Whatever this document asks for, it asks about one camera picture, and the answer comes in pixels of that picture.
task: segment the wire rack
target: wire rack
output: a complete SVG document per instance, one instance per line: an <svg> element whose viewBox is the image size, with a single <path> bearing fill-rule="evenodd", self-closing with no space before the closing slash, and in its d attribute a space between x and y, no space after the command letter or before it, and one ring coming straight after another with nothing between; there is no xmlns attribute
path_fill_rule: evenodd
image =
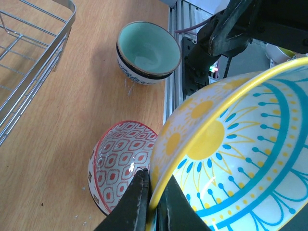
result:
<svg viewBox="0 0 308 231"><path fill-rule="evenodd" d="M17 3L23 8L17 5L13 8L15 12L26 8L24 15L29 17L37 14L32 22L19 16L22 12L14 15L0 9L0 146L48 75L56 69L75 20L76 7L71 0L48 1L53 1L57 7L65 7L69 14L67 19L29 0L19 0ZM57 32L38 25L38 19L43 17Z"/></svg>

